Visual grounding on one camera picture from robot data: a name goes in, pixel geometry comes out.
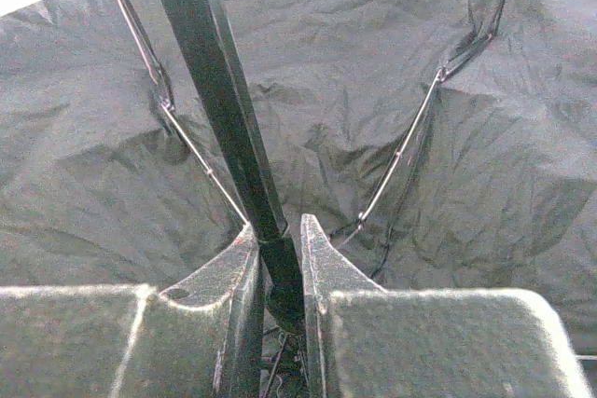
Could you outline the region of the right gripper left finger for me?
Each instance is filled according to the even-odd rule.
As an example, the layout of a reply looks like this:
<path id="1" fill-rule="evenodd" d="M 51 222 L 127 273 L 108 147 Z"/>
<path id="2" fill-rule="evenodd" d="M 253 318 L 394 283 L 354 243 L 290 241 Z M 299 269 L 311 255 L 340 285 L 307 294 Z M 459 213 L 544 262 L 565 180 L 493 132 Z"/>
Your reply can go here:
<path id="1" fill-rule="evenodd" d="M 148 284 L 5 287 L 5 397 L 256 397 L 261 262 L 246 226 L 165 289 Z"/>

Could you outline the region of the beige umbrella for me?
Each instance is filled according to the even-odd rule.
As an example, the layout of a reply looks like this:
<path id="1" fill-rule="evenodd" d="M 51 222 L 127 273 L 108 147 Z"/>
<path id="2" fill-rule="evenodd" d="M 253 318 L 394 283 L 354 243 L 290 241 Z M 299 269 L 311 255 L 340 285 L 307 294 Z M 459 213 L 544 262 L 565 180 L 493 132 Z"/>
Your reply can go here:
<path id="1" fill-rule="evenodd" d="M 165 290 L 244 227 L 256 397 L 309 392 L 300 225 L 388 290 L 557 312 L 596 393 L 596 0 L 41 0 L 1 19 L 1 291 Z"/>

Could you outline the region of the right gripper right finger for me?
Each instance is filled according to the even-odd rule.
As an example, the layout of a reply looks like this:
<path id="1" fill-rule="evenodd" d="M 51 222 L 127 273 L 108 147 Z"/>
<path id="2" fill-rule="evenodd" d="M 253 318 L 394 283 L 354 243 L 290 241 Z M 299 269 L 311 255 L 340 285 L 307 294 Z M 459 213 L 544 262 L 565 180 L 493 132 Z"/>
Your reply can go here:
<path id="1" fill-rule="evenodd" d="M 395 291 L 300 225 L 313 397 L 589 397 L 555 309 L 523 289 Z"/>

